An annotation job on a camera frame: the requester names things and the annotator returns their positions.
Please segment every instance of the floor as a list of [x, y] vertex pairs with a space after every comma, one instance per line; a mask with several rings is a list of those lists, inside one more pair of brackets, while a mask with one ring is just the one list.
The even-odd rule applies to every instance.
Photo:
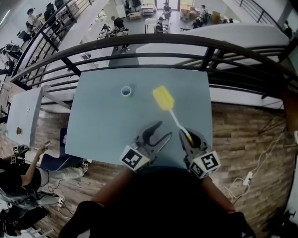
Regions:
[[[163, 11], [158, 10], [155, 15], [142, 17], [139, 20], [131, 20], [129, 17], [123, 18], [125, 27], [129, 30], [129, 34], [144, 34], [145, 33], [145, 20], [146, 18], [155, 18], [158, 19], [162, 15]], [[180, 33], [180, 27], [184, 27], [186, 25], [191, 27], [191, 21], [190, 22], [184, 22], [180, 20], [180, 12], [179, 11], [172, 11], [171, 18], [169, 21], [169, 30], [172, 34]], [[148, 26], [148, 32], [153, 33], [153, 26]], [[129, 47], [128, 51], [120, 51], [120, 48], [118, 51], [113, 51], [112, 55], [115, 54], [121, 54], [121, 53], [136, 53], [136, 49], [141, 47], [143, 45], [131, 45]], [[139, 61], [137, 58], [129, 58], [129, 59], [114, 59], [111, 60], [109, 63], [109, 66], [119, 66], [119, 65], [138, 65]]]
[[[258, 135], [258, 131], [267, 123], [272, 114], [263, 110], [246, 106], [232, 106], [212, 103], [213, 116], [213, 149], [220, 157], [222, 166], [212, 175], [218, 187], [229, 186], [232, 181], [244, 178], [248, 171], [257, 166], [257, 159], [269, 144], [277, 139], [284, 129], [284, 125]], [[49, 154], [59, 155], [60, 128], [68, 124], [67, 114], [40, 113], [36, 132], [35, 149], [43, 142], [51, 140]], [[266, 237], [262, 230], [267, 225], [277, 208], [283, 207], [287, 201], [294, 171], [295, 148], [285, 145], [291, 144], [283, 135], [269, 157], [253, 179], [249, 193], [240, 198], [235, 206], [244, 213], [247, 222], [256, 232], [258, 238]], [[12, 153], [14, 142], [0, 134], [0, 157]], [[77, 205], [92, 197], [97, 190], [109, 182], [119, 171], [121, 166], [93, 162], [86, 176], [78, 180], [62, 181], [55, 193], [65, 197], [67, 208], [74, 213]], [[236, 196], [244, 192], [244, 188], [232, 188]], [[57, 207], [49, 207], [50, 217], [39, 221], [35, 228], [44, 231], [54, 229], [51, 238], [58, 236], [59, 230], [68, 221], [63, 218]], [[65, 217], [72, 215], [66, 208], [60, 210]]]

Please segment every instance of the white cable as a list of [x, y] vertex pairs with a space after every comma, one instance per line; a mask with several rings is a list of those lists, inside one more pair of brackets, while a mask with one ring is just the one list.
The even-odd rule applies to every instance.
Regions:
[[[263, 151], [263, 152], [260, 154], [259, 159], [258, 159], [258, 161], [257, 161], [257, 167], [254, 168], [254, 169], [251, 171], [251, 172], [253, 172], [253, 171], [257, 170], [257, 171], [252, 175], [252, 178], [255, 177], [256, 173], [257, 173], [257, 172], [259, 171], [259, 169], [263, 166], [264, 162], [268, 159], [268, 157], [271, 156], [271, 153], [272, 153], [272, 151], [274, 150], [274, 148], [275, 148], [277, 142], [280, 140], [282, 134], [283, 134], [283, 132], [280, 133], [280, 135], [279, 135], [279, 137], [278, 137], [277, 140], [274, 140], [274, 141], [272, 141], [272, 142], [270, 143], [270, 145], [269, 145], [269, 147], [267, 148], [267, 150]], [[270, 150], [269, 154], [265, 157], [265, 159], [263, 160], [262, 164], [260, 165], [260, 160], [261, 160], [262, 155], [263, 155], [264, 153], [266, 153], [267, 151], [269, 151], [269, 149], [270, 149], [270, 147], [271, 147], [271, 145], [272, 145], [273, 143], [275, 143], [274, 146], [272, 147], [272, 149]]]
[[[259, 159], [258, 159], [258, 161], [257, 161], [257, 167], [254, 168], [253, 170], [251, 170], [251, 172], [257, 170], [257, 171], [252, 175], [252, 178], [256, 175], [256, 173], [259, 171], [259, 169], [263, 166], [264, 162], [271, 156], [272, 151], [274, 150], [276, 144], [277, 144], [278, 141], [280, 140], [282, 134], [283, 134], [283, 132], [280, 133], [280, 135], [279, 135], [279, 137], [278, 137], [277, 140], [274, 140], [274, 141], [272, 141], [272, 142], [270, 143], [270, 145], [269, 145], [269, 147], [267, 148], [267, 150], [263, 151], [263, 152], [260, 154]], [[269, 154], [265, 157], [265, 159], [263, 160], [263, 162], [262, 162], [261, 165], [260, 165], [260, 160], [261, 160], [262, 155], [263, 155], [264, 153], [268, 152], [270, 148], [271, 148], [271, 150], [270, 150]], [[249, 192], [250, 188], [251, 188], [250, 185], [248, 184], [248, 185], [247, 185], [247, 186], [248, 186], [247, 191], [246, 191], [245, 193], [239, 195], [238, 197], [236, 197], [230, 189], [231, 189], [231, 187], [234, 185], [234, 183], [235, 183], [235, 181], [236, 181], [237, 179], [240, 179], [240, 180], [242, 180], [242, 181], [244, 182], [244, 180], [243, 180], [242, 178], [236, 178], [236, 179], [233, 181], [233, 183], [229, 186], [229, 188], [226, 187], [226, 186], [223, 186], [223, 187], [220, 188], [220, 190], [221, 190], [222, 188], [225, 188], [225, 189], [228, 191], [228, 194], [229, 194], [229, 196], [231, 197], [231, 202], [233, 202], [234, 198], [235, 198], [235, 199], [238, 199], [238, 198], [240, 198], [240, 197], [246, 195], [246, 194]]]
[[249, 192], [249, 190], [250, 190], [250, 186], [247, 185], [247, 187], [248, 187], [247, 191], [244, 192], [243, 194], [239, 195], [238, 197], [236, 197], [230, 189], [231, 189], [231, 187], [234, 185], [234, 183], [235, 183], [235, 181], [236, 181], [237, 179], [240, 179], [240, 180], [242, 180], [242, 181], [244, 182], [244, 179], [242, 179], [242, 178], [236, 178], [236, 179], [233, 181], [233, 183], [232, 183], [228, 188], [225, 187], [225, 186], [220, 188], [220, 189], [225, 188], [225, 189], [228, 190], [228, 194], [229, 194], [229, 196], [231, 197], [231, 202], [233, 202], [234, 198], [235, 198], [235, 199], [238, 199], [238, 198], [240, 198], [240, 197], [246, 195], [246, 194]]
[[[58, 207], [58, 212], [60, 213], [61, 216], [63, 216], [63, 215], [61, 214], [60, 210], [59, 210], [59, 207]], [[68, 219], [70, 219], [69, 217], [65, 217], [65, 216], [63, 216], [63, 217], [64, 217], [64, 218], [68, 218]]]

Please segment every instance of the sneaker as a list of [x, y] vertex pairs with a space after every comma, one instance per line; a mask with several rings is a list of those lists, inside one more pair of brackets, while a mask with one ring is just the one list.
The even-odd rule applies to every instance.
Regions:
[[88, 162], [82, 163], [81, 168], [83, 170], [83, 175], [82, 175], [83, 177], [85, 175], [85, 172], [88, 170]]

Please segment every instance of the wooden floor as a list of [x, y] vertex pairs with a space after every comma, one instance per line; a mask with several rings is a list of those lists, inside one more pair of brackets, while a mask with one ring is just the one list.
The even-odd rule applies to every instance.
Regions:
[[[262, 151], [279, 137], [285, 127], [282, 125], [258, 135], [258, 131], [268, 122], [272, 114], [252, 107], [212, 104], [212, 116], [213, 149], [217, 151], [222, 163], [218, 172], [212, 175], [218, 187], [229, 186], [237, 177], [245, 178], [248, 171], [257, 166], [257, 159]], [[66, 127], [67, 124], [68, 115], [41, 113], [35, 147], [51, 140], [49, 153], [58, 156], [60, 128]], [[257, 237], [266, 237], [267, 232], [262, 232], [262, 229], [266, 227], [268, 218], [287, 201], [296, 151], [294, 147], [285, 145], [291, 143], [287, 135], [283, 134], [272, 155], [253, 178], [248, 194], [235, 203], [236, 209], [244, 213]], [[13, 145], [12, 141], [0, 135], [0, 156], [11, 154]], [[80, 202], [90, 199], [120, 170], [121, 166], [93, 162], [85, 177], [80, 181], [62, 181], [55, 193], [65, 197], [67, 208], [74, 213]], [[236, 182], [235, 187], [231, 188], [236, 196], [244, 192], [243, 187], [238, 187], [240, 184]], [[56, 238], [68, 219], [58, 213], [57, 207], [50, 207], [49, 210], [50, 217], [38, 222], [35, 228], [41, 228], [43, 231], [54, 229], [55, 232], [50, 237]], [[66, 208], [60, 209], [60, 212], [65, 217], [72, 216]]]

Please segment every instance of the extension cord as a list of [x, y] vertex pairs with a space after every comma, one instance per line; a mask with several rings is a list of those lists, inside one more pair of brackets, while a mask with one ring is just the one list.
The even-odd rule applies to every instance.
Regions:
[[243, 182], [244, 186], [248, 186], [251, 183], [252, 175], [253, 175], [252, 171], [249, 171], [248, 174], [246, 175], [244, 182]]
[[57, 204], [58, 207], [62, 207], [63, 203], [64, 203], [64, 199], [60, 197]]
[[298, 145], [298, 131], [294, 131], [295, 142]]

